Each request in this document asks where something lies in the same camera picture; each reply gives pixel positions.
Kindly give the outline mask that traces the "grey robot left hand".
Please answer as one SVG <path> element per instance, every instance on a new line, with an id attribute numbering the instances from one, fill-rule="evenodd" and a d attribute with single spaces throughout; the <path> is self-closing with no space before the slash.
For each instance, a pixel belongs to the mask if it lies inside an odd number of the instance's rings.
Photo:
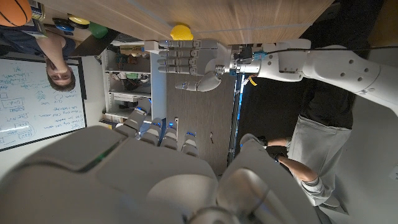
<path id="1" fill-rule="evenodd" d="M 199 81 L 184 81 L 175 84 L 176 89 L 206 92 L 221 83 L 222 76 L 229 73 L 232 47 L 216 39 L 159 40 L 153 47 L 157 50 L 158 71 L 200 77 Z"/>

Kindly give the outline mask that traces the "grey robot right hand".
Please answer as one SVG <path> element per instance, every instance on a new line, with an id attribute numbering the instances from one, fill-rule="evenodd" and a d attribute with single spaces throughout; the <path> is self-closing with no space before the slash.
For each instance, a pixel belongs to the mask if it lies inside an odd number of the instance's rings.
<path id="1" fill-rule="evenodd" d="M 175 123 L 150 103 L 114 130 L 93 126 L 26 157 L 1 179 L 2 223 L 318 223 L 302 189 L 252 134 L 217 177 L 195 135 L 177 147 Z"/>

